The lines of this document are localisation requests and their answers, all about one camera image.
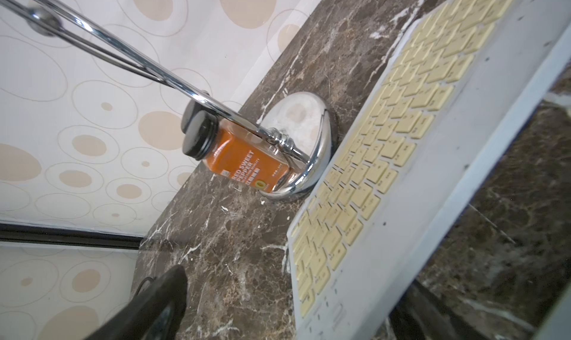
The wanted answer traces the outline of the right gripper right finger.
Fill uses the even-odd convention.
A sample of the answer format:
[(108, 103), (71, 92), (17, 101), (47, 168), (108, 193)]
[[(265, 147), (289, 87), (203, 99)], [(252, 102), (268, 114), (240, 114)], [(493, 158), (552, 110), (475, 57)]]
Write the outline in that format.
[(418, 281), (391, 311), (390, 324), (397, 339), (486, 339)]

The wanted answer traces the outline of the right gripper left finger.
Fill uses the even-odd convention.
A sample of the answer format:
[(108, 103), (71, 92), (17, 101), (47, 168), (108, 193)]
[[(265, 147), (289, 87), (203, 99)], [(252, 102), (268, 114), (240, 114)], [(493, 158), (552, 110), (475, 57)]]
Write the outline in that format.
[(187, 276), (176, 265), (88, 339), (174, 339), (187, 308)]

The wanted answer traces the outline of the white keyboard yellow keys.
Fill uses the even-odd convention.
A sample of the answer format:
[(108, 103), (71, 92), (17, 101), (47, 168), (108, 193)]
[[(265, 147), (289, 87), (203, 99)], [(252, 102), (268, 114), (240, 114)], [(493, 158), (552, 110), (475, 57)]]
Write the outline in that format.
[(570, 59), (570, 0), (413, 23), (287, 233), (297, 339), (369, 339)]
[(533, 340), (571, 340), (570, 337), (570, 284), (550, 310), (548, 316), (539, 327)]

